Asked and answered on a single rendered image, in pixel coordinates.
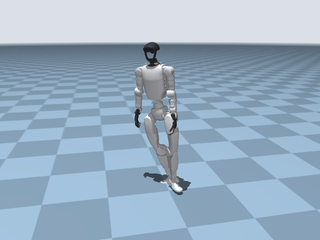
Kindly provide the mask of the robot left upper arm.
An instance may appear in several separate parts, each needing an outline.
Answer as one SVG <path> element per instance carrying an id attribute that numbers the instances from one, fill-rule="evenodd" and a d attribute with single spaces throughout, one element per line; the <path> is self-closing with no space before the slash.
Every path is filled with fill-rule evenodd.
<path id="1" fill-rule="evenodd" d="M 163 73 L 166 76 L 168 90 L 166 95 L 168 98 L 174 98 L 175 90 L 175 69 L 171 66 L 163 66 Z"/>

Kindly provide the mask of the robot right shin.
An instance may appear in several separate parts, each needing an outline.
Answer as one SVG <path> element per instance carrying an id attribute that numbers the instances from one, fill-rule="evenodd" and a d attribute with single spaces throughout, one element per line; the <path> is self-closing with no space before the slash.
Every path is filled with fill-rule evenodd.
<path id="1" fill-rule="evenodd" d="M 166 145 L 165 145 L 166 146 Z M 164 168 L 166 174 L 168 175 L 168 178 L 171 179 L 171 173 L 170 173 L 170 169 L 169 169 L 169 165 L 168 165 L 168 160 L 167 160 L 167 153 L 164 155 L 159 155 L 157 152 L 157 157 L 162 165 L 162 167 Z"/>

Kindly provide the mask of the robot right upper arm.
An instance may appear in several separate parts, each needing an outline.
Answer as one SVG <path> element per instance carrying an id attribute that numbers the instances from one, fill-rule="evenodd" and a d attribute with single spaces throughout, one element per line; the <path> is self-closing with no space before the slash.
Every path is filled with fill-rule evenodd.
<path id="1" fill-rule="evenodd" d="M 136 95 L 139 95 L 139 96 L 142 96 L 144 94 L 144 90 L 143 90 L 143 79 L 142 79 L 142 73 L 141 73 L 141 70 L 142 70 L 142 66 L 141 67 L 138 67 L 136 70 L 135 70 L 135 76 L 136 76 L 136 85 L 137 87 L 135 88 L 134 90 L 134 93 Z"/>

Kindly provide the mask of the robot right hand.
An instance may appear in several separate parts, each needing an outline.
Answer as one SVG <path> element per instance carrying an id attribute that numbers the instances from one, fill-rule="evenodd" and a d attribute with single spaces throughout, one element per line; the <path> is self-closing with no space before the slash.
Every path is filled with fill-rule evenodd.
<path id="1" fill-rule="evenodd" d="M 140 115 L 140 110 L 139 109 L 136 109 L 136 111 L 134 112 L 135 113 L 135 118 L 134 118 L 134 120 L 135 120 L 135 126 L 137 127 L 137 128 L 139 128 L 140 127 L 140 122 L 138 121 L 138 118 L 139 118 L 139 115 Z"/>

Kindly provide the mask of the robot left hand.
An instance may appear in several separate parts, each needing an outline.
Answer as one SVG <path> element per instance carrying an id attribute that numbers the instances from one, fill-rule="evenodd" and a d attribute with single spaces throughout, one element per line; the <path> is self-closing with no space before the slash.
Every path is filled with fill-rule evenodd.
<path id="1" fill-rule="evenodd" d="M 171 117 L 172 117 L 172 120 L 174 120 L 174 121 L 173 121 L 173 123 L 172 123 L 173 125 L 172 125 L 172 127 L 171 127 L 171 129 L 169 131 L 171 132 L 173 130 L 173 133 L 174 133 L 174 130 L 175 130 L 176 126 L 177 126 L 177 119 L 178 118 L 175 118 L 175 114 L 174 113 L 171 114 Z M 173 133 L 171 133 L 169 135 L 172 135 Z"/>

